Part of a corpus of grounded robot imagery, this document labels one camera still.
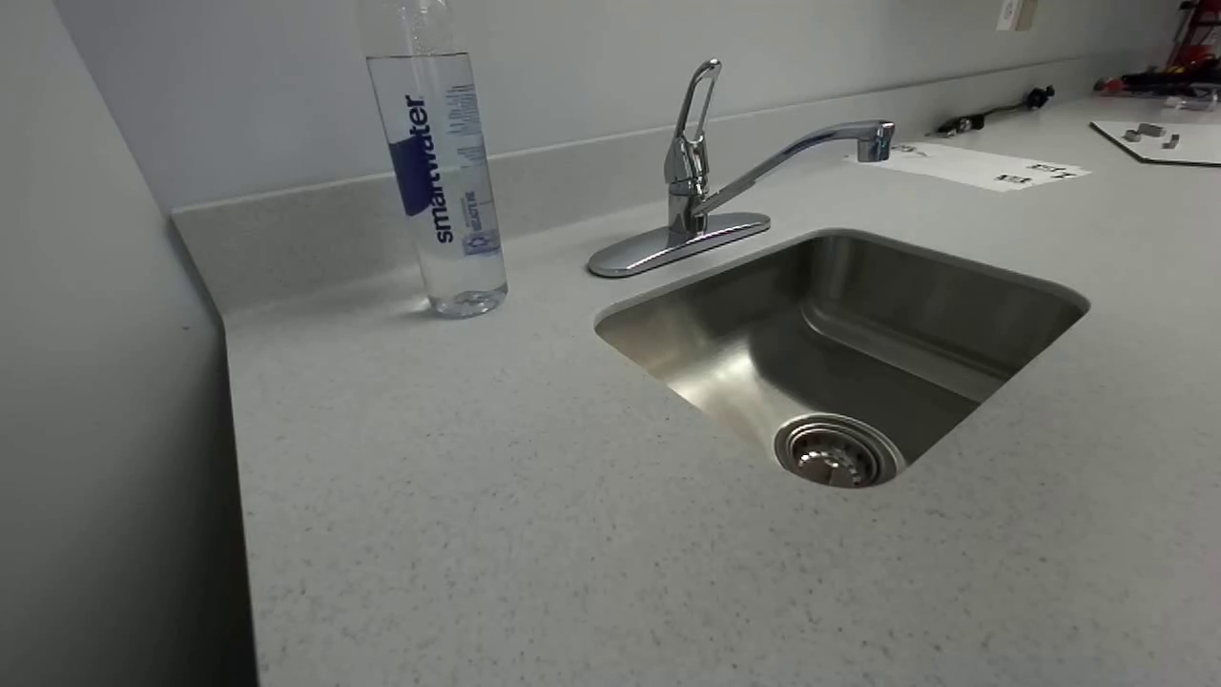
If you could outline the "chrome sink faucet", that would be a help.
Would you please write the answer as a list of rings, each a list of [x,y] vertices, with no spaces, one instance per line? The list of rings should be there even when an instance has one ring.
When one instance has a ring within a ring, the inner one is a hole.
[[[686,79],[674,130],[665,153],[666,222],[660,228],[597,249],[583,264],[587,274],[632,279],[632,274],[712,254],[720,245],[737,245],[765,233],[769,228],[765,215],[755,215],[755,210],[725,215],[725,203],[732,203],[751,184],[758,184],[764,177],[769,177],[773,167],[781,167],[803,148],[852,140],[861,165],[877,165],[894,153],[894,139],[896,139],[894,118],[835,123],[781,144],[777,153],[769,153],[765,160],[758,160],[755,167],[741,171],[732,184],[712,191],[704,118],[709,118],[716,76],[720,76],[720,63],[704,59]]]

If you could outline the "stainless steel sink basin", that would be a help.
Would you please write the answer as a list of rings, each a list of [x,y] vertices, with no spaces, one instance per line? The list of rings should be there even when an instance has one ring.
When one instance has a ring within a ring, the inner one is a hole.
[[[858,418],[912,465],[1088,310],[1049,279],[824,228],[614,307],[594,331],[773,465],[773,432],[803,411]]]

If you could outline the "round metal drain strainer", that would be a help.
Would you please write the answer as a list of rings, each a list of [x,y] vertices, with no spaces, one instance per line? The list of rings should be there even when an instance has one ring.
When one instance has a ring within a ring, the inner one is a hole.
[[[773,432],[773,460],[781,471],[828,485],[870,489],[894,483],[909,460],[875,425],[842,411],[803,411]]]

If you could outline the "clear smartwater plastic bottle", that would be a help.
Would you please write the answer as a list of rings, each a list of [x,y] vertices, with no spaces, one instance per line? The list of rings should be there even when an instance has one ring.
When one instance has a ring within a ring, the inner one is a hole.
[[[449,0],[355,0],[402,226],[436,316],[484,316],[508,299],[503,245],[470,55]]]

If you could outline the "white paper sheet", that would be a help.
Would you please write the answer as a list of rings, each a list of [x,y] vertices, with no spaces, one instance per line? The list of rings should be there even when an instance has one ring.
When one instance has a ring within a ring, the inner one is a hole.
[[[1032,191],[1049,184],[1079,179],[1074,165],[979,153],[933,140],[896,144],[885,160],[889,171],[929,177],[975,191]]]

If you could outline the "black tool on counter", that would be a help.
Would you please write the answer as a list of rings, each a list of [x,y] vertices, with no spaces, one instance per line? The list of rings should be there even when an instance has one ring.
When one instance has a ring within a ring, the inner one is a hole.
[[[974,130],[984,130],[1001,115],[1043,112],[1053,96],[1058,96],[1053,86],[1030,90],[1017,102],[1001,102],[1001,107],[984,107],[984,112],[974,112],[974,115],[955,115],[955,118],[938,123],[929,134],[933,139],[974,134]]]

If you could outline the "dark edged board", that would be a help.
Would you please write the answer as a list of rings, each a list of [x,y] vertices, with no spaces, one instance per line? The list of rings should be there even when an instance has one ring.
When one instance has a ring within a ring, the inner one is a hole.
[[[1221,167],[1217,118],[1093,118],[1090,130],[1141,165]]]

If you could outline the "red black device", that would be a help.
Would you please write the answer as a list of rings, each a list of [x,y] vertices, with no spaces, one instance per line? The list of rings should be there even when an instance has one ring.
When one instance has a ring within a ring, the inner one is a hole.
[[[1179,0],[1170,50],[1158,64],[1104,76],[1097,96],[1207,96],[1221,90],[1221,0]]]

